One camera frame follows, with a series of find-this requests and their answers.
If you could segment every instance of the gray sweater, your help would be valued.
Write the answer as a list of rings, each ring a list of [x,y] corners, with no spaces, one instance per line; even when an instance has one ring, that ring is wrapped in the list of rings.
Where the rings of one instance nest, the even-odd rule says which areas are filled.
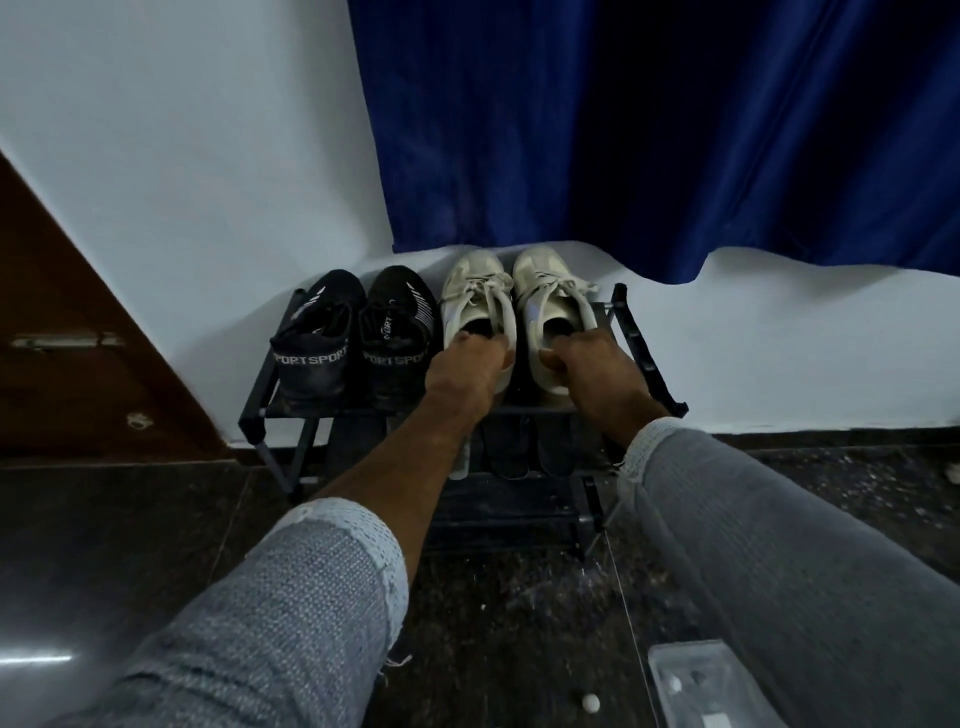
[[[960,587],[676,420],[637,435],[618,490],[789,725],[960,725]],[[49,725],[358,726],[406,600],[386,525],[311,501]]]

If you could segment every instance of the door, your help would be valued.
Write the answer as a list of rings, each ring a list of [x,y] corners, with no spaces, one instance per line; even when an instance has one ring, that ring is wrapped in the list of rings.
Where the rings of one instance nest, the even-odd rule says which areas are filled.
[[[182,382],[0,158],[0,462],[225,452]]]

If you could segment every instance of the shoe rack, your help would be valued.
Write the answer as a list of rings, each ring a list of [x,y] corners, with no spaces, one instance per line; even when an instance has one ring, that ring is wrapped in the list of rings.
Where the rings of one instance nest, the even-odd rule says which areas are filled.
[[[294,292],[281,321],[303,304]],[[618,283],[608,302],[592,304],[597,322],[614,333],[616,322],[654,399],[675,417],[687,412],[666,383]],[[516,350],[526,351],[517,341]],[[304,490],[330,482],[359,462],[400,422],[404,413],[365,405],[331,409],[322,401],[287,401],[277,390],[276,362],[268,352],[240,417],[240,429],[277,486],[297,504]],[[333,420],[325,446],[314,446],[320,420]],[[266,421],[302,420],[300,439],[281,458],[265,443]],[[474,430],[469,475],[448,480],[427,535],[426,553],[564,548],[583,558],[616,511],[616,498],[599,484],[611,482],[623,450],[575,411],[538,404],[525,357],[517,358],[504,403]]]

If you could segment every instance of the black sneaker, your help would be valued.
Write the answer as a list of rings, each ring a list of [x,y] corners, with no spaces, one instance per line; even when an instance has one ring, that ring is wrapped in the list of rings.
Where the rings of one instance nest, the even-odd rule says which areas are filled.
[[[439,322],[436,299],[412,270],[392,265],[376,277],[360,313],[373,407],[397,412],[417,404],[430,359],[443,340]]]
[[[270,340],[287,400],[347,402],[359,383],[359,362],[351,359],[359,349],[356,322],[366,298],[363,284],[347,271],[330,271],[306,292]]]

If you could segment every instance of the wall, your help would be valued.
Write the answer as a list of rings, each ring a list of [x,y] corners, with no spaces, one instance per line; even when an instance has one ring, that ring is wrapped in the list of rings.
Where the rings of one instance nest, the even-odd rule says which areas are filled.
[[[295,287],[456,255],[390,254],[346,0],[6,0],[0,148],[230,441]],[[709,430],[957,422],[958,279],[725,250],[667,287],[564,249]]]

